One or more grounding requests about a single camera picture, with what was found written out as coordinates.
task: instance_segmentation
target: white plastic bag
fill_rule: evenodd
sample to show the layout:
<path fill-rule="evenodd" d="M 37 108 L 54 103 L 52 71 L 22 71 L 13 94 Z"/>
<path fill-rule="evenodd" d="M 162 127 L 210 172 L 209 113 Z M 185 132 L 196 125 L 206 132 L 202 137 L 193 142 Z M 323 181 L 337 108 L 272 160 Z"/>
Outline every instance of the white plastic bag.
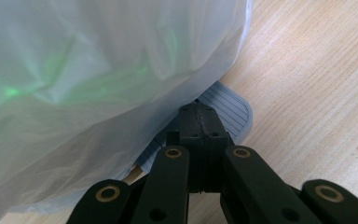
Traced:
<path fill-rule="evenodd" d="M 0 217 L 124 177 L 233 64 L 251 3 L 0 0 Z"/>

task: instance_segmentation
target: light wood grain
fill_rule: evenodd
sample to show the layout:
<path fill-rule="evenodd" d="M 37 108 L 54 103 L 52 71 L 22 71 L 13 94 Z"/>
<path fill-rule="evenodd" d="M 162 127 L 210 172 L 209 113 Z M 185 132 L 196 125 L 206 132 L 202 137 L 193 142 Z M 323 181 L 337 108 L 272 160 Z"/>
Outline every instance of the light wood grain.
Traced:
<path fill-rule="evenodd" d="M 323 178 L 358 196 L 358 1 L 255 0 L 244 49 L 222 81 L 254 110 L 242 144 L 285 182 Z M 65 223 L 69 213 L 0 223 Z M 192 195 L 189 223 L 226 223 L 218 197 Z"/>

